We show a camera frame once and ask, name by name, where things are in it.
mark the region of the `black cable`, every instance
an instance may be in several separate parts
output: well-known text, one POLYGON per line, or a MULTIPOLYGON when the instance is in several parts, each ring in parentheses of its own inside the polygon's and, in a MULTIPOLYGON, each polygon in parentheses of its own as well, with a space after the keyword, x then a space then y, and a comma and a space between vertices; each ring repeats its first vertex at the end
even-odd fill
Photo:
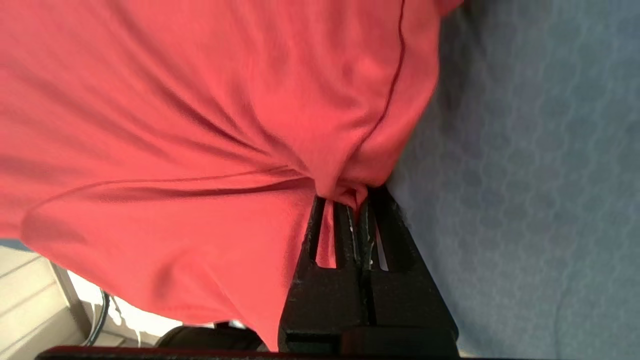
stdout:
POLYGON ((95 322, 89 337, 84 342, 83 346, 90 347, 95 344, 95 341, 98 340, 98 336, 100 336, 100 332, 102 332, 102 328, 104 327, 104 323, 107 321, 107 316, 109 314, 109 304, 111 303, 111 299, 109 294, 100 289, 102 292, 102 311, 100 312, 100 316, 98 320, 95 322))

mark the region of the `patterned fabric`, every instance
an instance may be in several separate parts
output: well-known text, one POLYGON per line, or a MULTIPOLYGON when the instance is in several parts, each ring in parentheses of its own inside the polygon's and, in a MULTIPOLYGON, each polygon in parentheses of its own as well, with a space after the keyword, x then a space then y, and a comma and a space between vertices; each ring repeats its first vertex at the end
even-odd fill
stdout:
POLYGON ((640 354, 640 2, 469 1, 390 180, 477 356, 640 354))

